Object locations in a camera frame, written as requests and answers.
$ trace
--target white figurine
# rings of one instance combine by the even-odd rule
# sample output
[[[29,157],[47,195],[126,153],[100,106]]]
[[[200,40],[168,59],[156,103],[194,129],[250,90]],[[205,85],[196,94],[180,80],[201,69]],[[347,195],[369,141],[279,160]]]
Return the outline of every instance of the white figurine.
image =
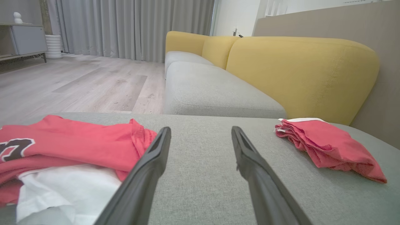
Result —
[[[14,12],[14,23],[16,24],[22,23],[21,14],[19,12]]]

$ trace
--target folded clothes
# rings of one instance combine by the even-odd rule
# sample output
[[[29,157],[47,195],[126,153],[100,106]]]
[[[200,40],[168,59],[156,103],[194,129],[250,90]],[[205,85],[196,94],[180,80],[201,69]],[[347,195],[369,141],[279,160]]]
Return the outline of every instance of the folded clothes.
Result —
[[[379,164],[350,134],[318,118],[279,119],[278,137],[286,137],[300,151],[306,151],[318,168],[354,170],[379,183],[387,183]]]
[[[17,203],[20,174],[83,163],[114,169],[120,180],[156,137],[135,120],[103,126],[49,115],[29,126],[0,129],[0,206]]]

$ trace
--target gray cabinet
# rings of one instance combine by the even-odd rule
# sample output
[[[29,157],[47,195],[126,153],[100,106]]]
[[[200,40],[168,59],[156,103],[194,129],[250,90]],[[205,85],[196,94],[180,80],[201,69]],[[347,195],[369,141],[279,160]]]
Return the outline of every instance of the gray cabinet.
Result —
[[[42,55],[46,61],[46,51],[42,26],[0,23],[0,60]]]
[[[11,26],[17,55],[47,51],[41,26]]]

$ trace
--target white vase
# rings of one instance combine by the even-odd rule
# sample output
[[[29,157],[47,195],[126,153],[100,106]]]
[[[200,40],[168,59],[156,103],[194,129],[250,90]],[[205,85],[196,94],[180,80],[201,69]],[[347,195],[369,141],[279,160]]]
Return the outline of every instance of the white vase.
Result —
[[[46,34],[47,52],[46,58],[59,59],[61,55],[61,36]]]

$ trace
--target wooden floor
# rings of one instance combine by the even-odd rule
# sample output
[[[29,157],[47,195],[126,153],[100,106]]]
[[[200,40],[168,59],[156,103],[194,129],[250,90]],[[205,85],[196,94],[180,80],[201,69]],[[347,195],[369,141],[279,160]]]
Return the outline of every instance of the wooden floor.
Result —
[[[0,126],[59,112],[162,113],[163,63],[63,56],[0,65]]]

